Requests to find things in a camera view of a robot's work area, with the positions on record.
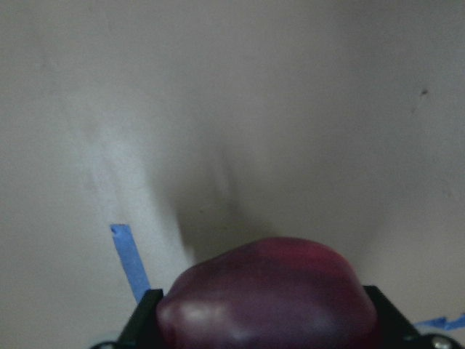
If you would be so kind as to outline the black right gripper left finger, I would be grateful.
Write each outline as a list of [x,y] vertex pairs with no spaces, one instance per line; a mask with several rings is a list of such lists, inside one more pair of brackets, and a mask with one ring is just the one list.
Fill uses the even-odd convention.
[[162,289],[150,289],[143,295],[115,348],[162,348],[163,340],[156,319],[156,306],[163,299]]

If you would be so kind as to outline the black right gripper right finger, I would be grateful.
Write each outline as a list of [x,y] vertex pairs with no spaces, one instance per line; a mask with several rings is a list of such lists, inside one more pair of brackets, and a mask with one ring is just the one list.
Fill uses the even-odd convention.
[[373,303],[379,323],[378,348],[418,348],[419,332],[377,286],[363,287]]

